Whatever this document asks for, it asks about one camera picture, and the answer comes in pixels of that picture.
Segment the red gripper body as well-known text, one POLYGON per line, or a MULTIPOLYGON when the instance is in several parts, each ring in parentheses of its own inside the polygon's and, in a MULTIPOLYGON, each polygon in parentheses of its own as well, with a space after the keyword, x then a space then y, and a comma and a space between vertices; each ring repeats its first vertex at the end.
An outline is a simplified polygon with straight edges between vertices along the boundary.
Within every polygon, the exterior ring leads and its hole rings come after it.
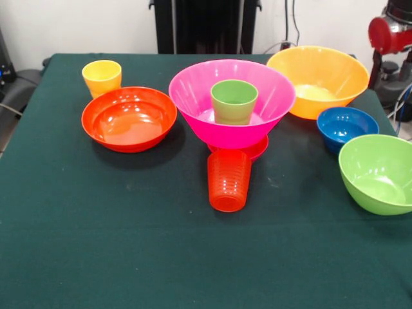
POLYGON ((375 17, 368 27, 371 46, 381 55, 404 52, 411 48, 411 25, 389 16, 375 17))

